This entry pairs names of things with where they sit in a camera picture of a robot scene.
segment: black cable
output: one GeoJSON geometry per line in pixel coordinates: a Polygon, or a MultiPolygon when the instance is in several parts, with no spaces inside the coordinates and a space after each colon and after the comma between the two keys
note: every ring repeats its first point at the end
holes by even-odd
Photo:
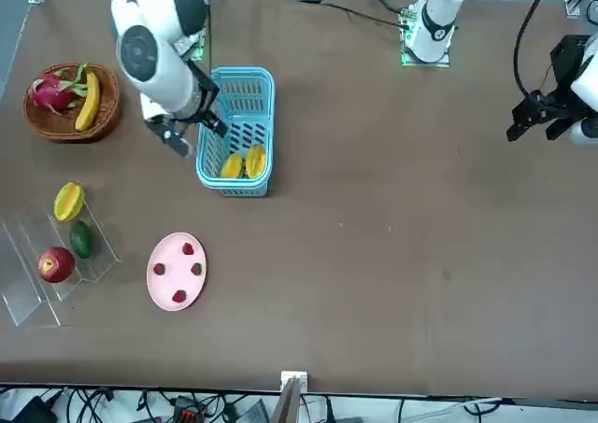
{"type": "Polygon", "coordinates": [[[342,6],[338,6],[338,5],[331,5],[329,3],[320,3],[320,5],[321,6],[327,6],[327,7],[333,7],[334,9],[344,10],[345,12],[348,12],[349,14],[353,14],[353,15],[356,15],[358,17],[362,17],[364,19],[368,19],[368,20],[375,21],[375,22],[378,22],[378,23],[388,24],[389,26],[394,26],[395,28],[400,28],[400,29],[405,29],[405,30],[409,29],[409,26],[407,26],[406,24],[393,23],[392,21],[386,21],[386,20],[377,19],[376,17],[372,17],[371,15],[363,14],[362,12],[358,12],[356,10],[349,9],[347,7],[342,7],[342,6]]]}
{"type": "Polygon", "coordinates": [[[156,420],[156,418],[153,416],[153,414],[151,413],[150,408],[150,404],[148,403],[148,391],[143,389],[141,391],[141,396],[139,397],[139,402],[138,402],[138,406],[137,406],[137,411],[140,411],[141,409],[143,409],[144,407],[146,408],[146,412],[148,413],[149,419],[153,422],[153,423],[158,423],[158,420],[156,420]]]}
{"type": "Polygon", "coordinates": [[[501,405],[500,404],[494,404],[492,407],[489,407],[488,409],[484,409],[483,411],[481,411],[479,409],[479,406],[477,404],[474,404],[474,406],[476,407],[476,411],[470,411],[469,409],[467,409],[467,406],[464,406],[463,409],[465,409],[465,412],[467,414],[469,414],[470,416],[486,416],[487,414],[491,414],[492,412],[494,412],[496,409],[498,409],[501,405]]]}
{"type": "Polygon", "coordinates": [[[44,398],[44,395],[46,395],[51,390],[53,390],[53,388],[48,388],[44,393],[42,393],[41,395],[39,395],[39,398],[44,398]]]}
{"type": "Polygon", "coordinates": [[[590,7],[598,0],[591,0],[588,3],[588,7],[586,8],[586,19],[588,20],[589,23],[593,24],[594,26],[598,26],[598,21],[594,21],[590,18],[590,7]]]}
{"type": "Polygon", "coordinates": [[[92,395],[90,396],[87,394],[87,390],[83,389],[83,395],[85,395],[85,400],[83,400],[83,407],[81,408],[81,411],[78,414],[77,423],[81,423],[83,421],[83,416],[85,416],[85,412],[87,411],[88,407],[90,408],[90,410],[92,410],[92,416],[94,417],[96,423],[102,422],[102,420],[99,418],[99,416],[97,416],[97,414],[93,410],[92,401],[98,395],[101,397],[103,393],[104,393],[104,391],[102,389],[98,388],[98,389],[94,390],[92,392],[92,395]]]}
{"type": "MultiPolygon", "coordinates": [[[[228,402],[227,404],[229,404],[229,405],[235,405],[238,402],[240,402],[241,400],[246,399],[248,396],[249,396],[249,394],[242,395],[241,397],[237,398],[233,402],[228,402]]],[[[209,420],[208,423],[213,423],[214,421],[218,420],[222,416],[222,414],[224,414],[224,409],[222,409],[221,412],[219,414],[217,414],[214,418],[212,418],[211,420],[209,420]]]]}
{"type": "Polygon", "coordinates": [[[98,418],[100,420],[100,422],[102,421],[102,418],[100,418],[99,416],[97,416],[97,414],[95,413],[95,409],[97,408],[97,405],[100,403],[100,401],[104,398],[104,395],[100,395],[99,397],[97,397],[97,400],[95,401],[95,404],[93,405],[92,408],[92,416],[90,416],[90,420],[88,423],[92,423],[92,418],[98,418]]]}
{"type": "Polygon", "coordinates": [[[162,392],[161,390],[159,390],[159,391],[158,391],[158,393],[159,393],[160,395],[162,395],[162,396],[164,397],[164,399],[168,401],[168,404],[170,404],[172,407],[175,407],[175,406],[177,405],[177,399],[176,399],[176,398],[168,398],[168,397],[167,397],[167,396],[164,394],[164,392],[162,392]]]}
{"type": "Polygon", "coordinates": [[[73,401],[73,395],[77,390],[74,388],[71,394],[68,396],[68,402],[66,402],[66,423],[71,423],[71,402],[73,401]]]}
{"type": "Polygon", "coordinates": [[[303,402],[303,406],[306,408],[307,421],[309,421],[309,423],[311,423],[311,415],[309,414],[309,407],[307,407],[306,397],[304,397],[302,395],[301,396],[301,401],[303,402]]]}
{"type": "Polygon", "coordinates": [[[384,6],[386,9],[388,9],[390,12],[394,12],[395,14],[400,14],[403,10],[401,8],[395,8],[392,7],[391,5],[389,5],[386,0],[378,0],[382,6],[384,6]]]}
{"type": "Polygon", "coordinates": [[[206,418],[211,418],[214,415],[216,415],[216,413],[218,412],[218,406],[221,403],[221,399],[224,399],[223,396],[220,395],[220,393],[218,395],[216,395],[215,397],[213,397],[209,402],[206,403],[206,411],[204,412],[204,416],[206,418]],[[208,411],[208,406],[213,403],[216,400],[216,407],[214,407],[214,410],[210,413],[208,411]]]}
{"type": "Polygon", "coordinates": [[[328,395],[324,395],[326,400],[326,423],[336,423],[335,412],[333,411],[333,404],[328,398],[328,395]]]}
{"type": "Polygon", "coordinates": [[[477,423],[482,423],[482,413],[479,410],[479,406],[477,404],[474,404],[474,407],[476,408],[475,412],[470,411],[469,409],[467,409],[467,406],[464,406],[463,409],[465,410],[465,412],[467,414],[469,414],[470,416],[476,416],[477,417],[477,423]]]}
{"type": "Polygon", "coordinates": [[[515,82],[517,83],[517,86],[519,87],[521,93],[523,93],[523,96],[525,96],[529,101],[531,101],[537,108],[543,108],[545,110],[554,112],[557,114],[557,118],[565,118],[569,116],[569,114],[565,110],[540,103],[527,90],[525,90],[525,87],[523,87],[523,83],[521,82],[519,61],[521,39],[523,38],[525,29],[527,28],[527,25],[530,23],[530,20],[532,19],[532,16],[534,15],[535,10],[537,9],[541,1],[542,0],[534,0],[532,6],[530,7],[530,10],[528,11],[527,15],[525,16],[525,19],[523,20],[523,23],[521,24],[520,31],[518,32],[517,39],[515,40],[515,48],[513,49],[513,72],[515,75],[515,82]]]}
{"type": "Polygon", "coordinates": [[[401,400],[401,404],[399,404],[399,414],[396,418],[396,423],[401,423],[401,416],[403,415],[403,406],[405,406],[405,400],[401,400]]]}
{"type": "Polygon", "coordinates": [[[546,79],[548,79],[548,73],[550,73],[550,68],[552,68],[552,63],[550,64],[550,66],[546,70],[546,73],[544,74],[544,79],[542,79],[542,83],[540,84],[540,88],[538,89],[540,91],[542,91],[542,87],[544,87],[544,83],[546,82],[546,79]]]}

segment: banana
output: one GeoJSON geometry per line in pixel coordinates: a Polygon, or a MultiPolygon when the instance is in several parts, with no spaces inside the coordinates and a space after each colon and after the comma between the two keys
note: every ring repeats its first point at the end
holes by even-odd
{"type": "Polygon", "coordinates": [[[75,122],[75,129],[80,132],[90,128],[100,106],[100,82],[92,70],[86,69],[85,72],[87,73],[87,96],[75,122]]]}

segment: floor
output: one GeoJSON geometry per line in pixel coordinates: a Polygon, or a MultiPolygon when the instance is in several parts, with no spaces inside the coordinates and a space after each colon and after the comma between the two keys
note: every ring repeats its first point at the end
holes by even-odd
{"type": "MultiPolygon", "coordinates": [[[[22,407],[29,402],[35,395],[41,395],[46,389],[15,389],[3,395],[0,395],[0,418],[13,418],[22,407]]],[[[44,396],[47,400],[54,391],[50,391],[44,396]]],[[[58,421],[63,423],[66,420],[65,409],[68,402],[68,397],[71,394],[70,390],[66,390],[54,404],[52,410],[58,416],[58,421]]],[[[167,393],[169,398],[177,397],[177,393],[167,393]]],[[[144,408],[136,411],[138,400],[140,397],[139,391],[117,391],[115,392],[114,400],[108,404],[101,400],[96,408],[96,413],[101,418],[103,423],[128,423],[145,420],[148,418],[147,410],[144,408]]],[[[210,394],[198,393],[196,399],[209,398],[210,394]]],[[[238,398],[239,395],[227,396],[227,401],[231,402],[238,398]]],[[[242,416],[254,403],[258,400],[263,400],[267,413],[271,416],[274,412],[277,397],[274,396],[260,396],[252,395],[240,401],[236,406],[236,411],[242,416]]],[[[162,421],[166,421],[172,415],[172,407],[168,402],[158,393],[153,392],[148,397],[151,414],[154,417],[163,417],[162,421]]],[[[83,402],[74,395],[71,405],[71,421],[77,421],[78,415],[82,408],[83,402]]],[[[400,401],[397,399],[373,399],[373,398],[331,398],[331,404],[334,410],[335,418],[338,423],[392,423],[397,421],[398,409],[400,401]]],[[[306,405],[309,410],[309,415],[302,405],[299,410],[299,417],[297,419],[300,423],[316,423],[326,418],[326,404],[325,400],[319,396],[306,396],[306,405]]],[[[414,416],[421,416],[425,413],[436,412],[450,406],[447,402],[426,402],[426,401],[406,401],[402,419],[403,423],[415,421],[414,416]]],[[[481,404],[482,409],[487,409],[487,405],[481,404]]],[[[216,410],[216,415],[221,411],[222,405],[216,410]]],[[[213,404],[208,407],[210,413],[214,412],[213,404]]],[[[91,421],[91,412],[81,419],[85,422],[86,418],[91,421]]],[[[598,420],[597,411],[580,411],[571,409],[548,409],[540,407],[526,407],[517,405],[502,405],[495,412],[482,417],[484,423],[586,423],[595,422],[598,420]]],[[[210,420],[222,422],[222,419],[210,420]]],[[[451,423],[475,423],[476,417],[468,415],[461,407],[455,409],[451,414],[443,417],[429,417],[426,418],[429,422],[451,422],[451,423]]],[[[241,423],[249,423],[248,418],[241,417],[241,423]]]]}

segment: wicker basket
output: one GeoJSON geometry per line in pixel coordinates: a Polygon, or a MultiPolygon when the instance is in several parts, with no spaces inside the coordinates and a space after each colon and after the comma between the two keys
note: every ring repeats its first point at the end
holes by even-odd
{"type": "MultiPolygon", "coordinates": [[[[44,70],[44,74],[64,69],[62,78],[73,80],[77,75],[79,63],[61,63],[53,65],[44,70]]],[[[28,92],[22,101],[22,112],[25,120],[32,127],[34,132],[52,141],[65,143],[85,143],[99,140],[108,135],[118,124],[120,115],[119,84],[114,75],[102,65],[88,64],[88,70],[92,70],[100,83],[100,106],[92,126],[84,131],[75,130],[75,121],[81,107],[74,107],[56,115],[45,108],[34,105],[29,99],[28,92]]],[[[83,72],[81,82],[85,81],[83,72]]]]}

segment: clear acrylic stand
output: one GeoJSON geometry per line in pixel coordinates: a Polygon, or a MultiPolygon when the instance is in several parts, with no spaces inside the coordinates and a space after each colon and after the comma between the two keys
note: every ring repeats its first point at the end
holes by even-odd
{"type": "Polygon", "coordinates": [[[55,326],[61,322],[53,306],[70,295],[81,281],[95,282],[119,259],[102,225],[85,203],[72,222],[57,221],[50,209],[30,204],[0,226],[0,293],[15,325],[55,326]],[[37,274],[37,261],[51,247],[70,249],[69,233],[74,221],[82,220],[92,230],[92,256],[75,255],[75,269],[60,283],[48,283],[37,274]]]}

